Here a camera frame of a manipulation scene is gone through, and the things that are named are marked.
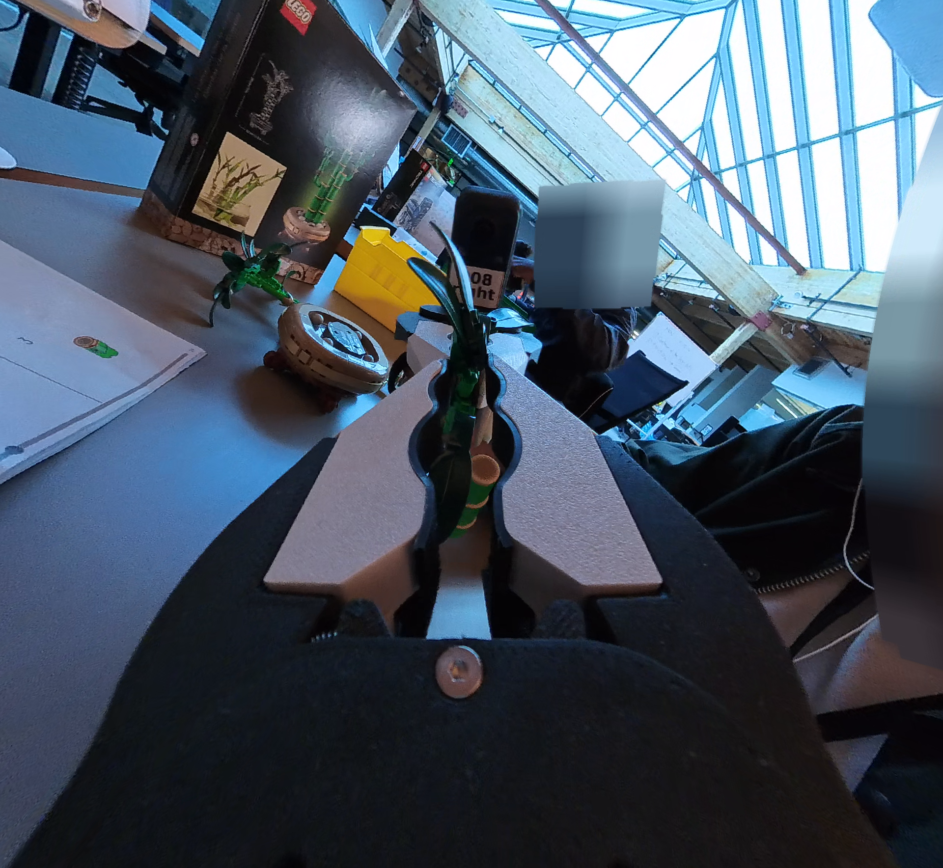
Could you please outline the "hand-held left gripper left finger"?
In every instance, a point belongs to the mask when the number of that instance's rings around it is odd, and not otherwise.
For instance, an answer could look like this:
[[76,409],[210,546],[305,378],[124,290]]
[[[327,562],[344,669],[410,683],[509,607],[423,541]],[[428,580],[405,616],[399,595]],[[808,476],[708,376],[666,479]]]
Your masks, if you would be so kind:
[[433,409],[429,386],[442,360],[348,425],[264,578],[277,593],[368,599],[389,627],[414,593],[410,551],[426,490],[409,441]]

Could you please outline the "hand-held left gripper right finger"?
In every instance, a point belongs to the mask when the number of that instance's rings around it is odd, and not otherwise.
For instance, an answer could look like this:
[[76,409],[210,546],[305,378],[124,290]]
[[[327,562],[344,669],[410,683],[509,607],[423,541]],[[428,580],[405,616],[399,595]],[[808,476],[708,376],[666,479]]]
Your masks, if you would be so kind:
[[659,593],[662,577],[596,434],[496,357],[488,395],[505,465],[482,527],[490,637],[527,637],[560,599]]

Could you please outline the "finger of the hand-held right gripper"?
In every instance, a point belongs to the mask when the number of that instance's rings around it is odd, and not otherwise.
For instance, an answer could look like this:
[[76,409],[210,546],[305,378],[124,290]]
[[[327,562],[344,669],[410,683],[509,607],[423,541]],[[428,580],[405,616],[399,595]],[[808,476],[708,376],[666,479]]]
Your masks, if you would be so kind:
[[452,327],[417,327],[407,341],[407,365],[413,375],[429,364],[447,359],[452,348]]
[[531,333],[492,333],[489,337],[489,354],[523,375],[528,363],[538,360],[541,348]]

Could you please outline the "thin green bamboo branch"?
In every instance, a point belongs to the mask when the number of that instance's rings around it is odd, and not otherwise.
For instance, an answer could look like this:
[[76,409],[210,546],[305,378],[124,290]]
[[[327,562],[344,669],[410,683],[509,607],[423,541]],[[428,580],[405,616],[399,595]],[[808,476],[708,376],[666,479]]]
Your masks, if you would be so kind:
[[492,436],[488,398],[489,334],[493,320],[479,313],[465,261],[442,229],[449,271],[412,258],[408,264],[433,292],[452,325],[452,345],[433,380],[434,413],[418,432],[418,462],[434,492],[431,541],[442,543],[457,528],[472,484],[472,450]]

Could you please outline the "yellow plastic bin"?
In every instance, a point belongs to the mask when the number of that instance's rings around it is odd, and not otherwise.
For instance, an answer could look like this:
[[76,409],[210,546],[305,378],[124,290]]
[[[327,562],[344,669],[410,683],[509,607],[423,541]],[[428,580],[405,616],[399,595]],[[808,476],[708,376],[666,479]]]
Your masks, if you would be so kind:
[[408,266],[412,257],[436,263],[431,252],[401,228],[392,234],[386,227],[365,226],[336,280],[335,291],[393,332],[401,315],[439,304]]

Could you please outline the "green brick bamboo model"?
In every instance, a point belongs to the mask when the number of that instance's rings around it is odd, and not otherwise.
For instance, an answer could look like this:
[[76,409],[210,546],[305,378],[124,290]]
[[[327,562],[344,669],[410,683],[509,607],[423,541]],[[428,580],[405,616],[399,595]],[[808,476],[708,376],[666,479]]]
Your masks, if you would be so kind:
[[390,365],[379,343],[349,320],[309,303],[289,306],[278,320],[277,348],[265,367],[289,372],[309,386],[320,413],[348,396],[378,392]]

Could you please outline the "tan-capped green bamboo stalk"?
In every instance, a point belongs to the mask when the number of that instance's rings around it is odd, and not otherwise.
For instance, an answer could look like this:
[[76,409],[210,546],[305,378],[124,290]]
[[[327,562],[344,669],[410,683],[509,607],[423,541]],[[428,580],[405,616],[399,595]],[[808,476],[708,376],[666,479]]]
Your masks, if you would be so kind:
[[466,504],[450,539],[463,535],[475,524],[500,477],[501,464],[492,454],[478,452],[471,457],[471,482]]

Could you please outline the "building instruction booklet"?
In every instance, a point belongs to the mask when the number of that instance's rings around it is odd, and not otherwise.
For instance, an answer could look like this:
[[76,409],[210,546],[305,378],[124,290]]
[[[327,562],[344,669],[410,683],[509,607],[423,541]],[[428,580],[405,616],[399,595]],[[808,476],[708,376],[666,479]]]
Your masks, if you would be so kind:
[[2,483],[206,354],[5,242],[1,280]]

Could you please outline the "person's right forearm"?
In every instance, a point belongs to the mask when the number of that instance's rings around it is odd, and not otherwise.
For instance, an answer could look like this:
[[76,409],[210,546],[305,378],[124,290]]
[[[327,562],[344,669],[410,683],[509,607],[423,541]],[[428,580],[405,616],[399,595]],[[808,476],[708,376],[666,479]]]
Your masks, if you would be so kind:
[[867,576],[864,409],[839,406],[713,448],[629,440],[625,450],[769,592],[846,569]]

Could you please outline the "grey desk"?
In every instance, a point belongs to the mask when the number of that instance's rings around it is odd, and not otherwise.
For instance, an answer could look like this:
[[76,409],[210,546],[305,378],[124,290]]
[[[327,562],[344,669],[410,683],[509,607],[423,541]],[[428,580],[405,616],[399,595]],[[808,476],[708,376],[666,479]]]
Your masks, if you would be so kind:
[[225,268],[162,238],[135,198],[2,181],[2,238],[204,349],[111,423],[2,485],[1,859],[81,761],[136,645],[207,545],[319,440],[381,403],[319,414],[262,367],[277,304],[248,288],[206,323]]

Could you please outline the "white patterned box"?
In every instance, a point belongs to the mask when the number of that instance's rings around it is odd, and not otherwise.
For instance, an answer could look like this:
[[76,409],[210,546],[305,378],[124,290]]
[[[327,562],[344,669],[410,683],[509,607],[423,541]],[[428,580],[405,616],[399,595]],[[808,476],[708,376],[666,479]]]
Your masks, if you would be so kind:
[[455,198],[442,180],[425,178],[393,222],[428,249],[433,256],[438,256],[444,249],[444,244],[433,225],[436,224],[445,235],[451,237],[454,205]]

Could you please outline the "black toy set box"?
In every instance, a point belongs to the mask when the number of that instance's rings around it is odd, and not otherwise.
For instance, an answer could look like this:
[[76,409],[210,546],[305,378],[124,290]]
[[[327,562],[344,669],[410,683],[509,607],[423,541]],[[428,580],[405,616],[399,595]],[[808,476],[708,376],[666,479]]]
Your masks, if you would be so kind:
[[394,222],[431,167],[432,164],[422,152],[410,150],[374,202],[373,212],[389,222]]

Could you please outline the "dark blue chair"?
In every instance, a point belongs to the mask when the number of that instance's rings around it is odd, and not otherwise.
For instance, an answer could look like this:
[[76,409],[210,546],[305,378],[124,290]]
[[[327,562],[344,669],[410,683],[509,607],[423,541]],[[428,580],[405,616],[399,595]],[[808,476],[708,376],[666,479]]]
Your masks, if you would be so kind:
[[689,384],[657,367],[641,352],[632,353],[620,367],[607,371],[607,378],[610,389],[606,398],[585,420],[597,434],[624,424]]

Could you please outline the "white sign board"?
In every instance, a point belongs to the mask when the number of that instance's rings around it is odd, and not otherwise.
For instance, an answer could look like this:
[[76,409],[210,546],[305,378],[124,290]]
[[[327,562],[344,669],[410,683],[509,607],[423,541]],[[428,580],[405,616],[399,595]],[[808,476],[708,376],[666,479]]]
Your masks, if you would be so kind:
[[658,313],[630,344],[629,353],[641,352],[654,366],[679,380],[690,391],[718,369],[708,353],[684,334],[669,318]]

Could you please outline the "leafy green bamboo branch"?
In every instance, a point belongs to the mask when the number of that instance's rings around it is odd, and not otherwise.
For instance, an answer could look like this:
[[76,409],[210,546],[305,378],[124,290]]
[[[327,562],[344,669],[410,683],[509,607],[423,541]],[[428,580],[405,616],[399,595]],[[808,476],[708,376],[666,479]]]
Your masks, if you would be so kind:
[[208,324],[214,326],[214,312],[218,304],[223,308],[231,307],[231,296],[237,294],[245,285],[251,285],[276,298],[282,305],[291,306],[297,302],[284,287],[278,278],[281,268],[281,259],[286,257],[296,247],[304,246],[305,241],[286,244],[276,242],[256,251],[254,239],[246,239],[245,233],[240,236],[243,256],[239,257],[233,251],[225,251],[222,260],[228,266],[229,272],[220,280],[213,290],[213,304],[208,316]]

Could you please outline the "bamboo set box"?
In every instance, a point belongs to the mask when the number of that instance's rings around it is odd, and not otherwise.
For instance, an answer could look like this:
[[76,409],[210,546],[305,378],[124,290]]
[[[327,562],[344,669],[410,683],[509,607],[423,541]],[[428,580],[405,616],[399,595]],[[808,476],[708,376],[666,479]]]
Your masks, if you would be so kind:
[[414,112],[328,0],[222,0],[140,209],[215,255],[286,243],[314,285]]

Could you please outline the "adjoining grey table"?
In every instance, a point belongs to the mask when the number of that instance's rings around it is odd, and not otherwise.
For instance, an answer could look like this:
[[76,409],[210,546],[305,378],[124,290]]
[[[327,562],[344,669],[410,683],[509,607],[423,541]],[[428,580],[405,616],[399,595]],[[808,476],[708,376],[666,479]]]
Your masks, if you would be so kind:
[[103,117],[3,87],[1,143],[16,164],[1,177],[140,198],[161,142]]

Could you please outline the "person's dark jacket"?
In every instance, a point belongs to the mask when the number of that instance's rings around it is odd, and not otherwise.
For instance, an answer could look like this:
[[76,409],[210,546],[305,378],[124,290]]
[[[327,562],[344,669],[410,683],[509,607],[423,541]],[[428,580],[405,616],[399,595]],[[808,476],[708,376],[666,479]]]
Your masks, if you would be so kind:
[[942,865],[941,725],[920,717],[892,733],[855,798],[902,867]]

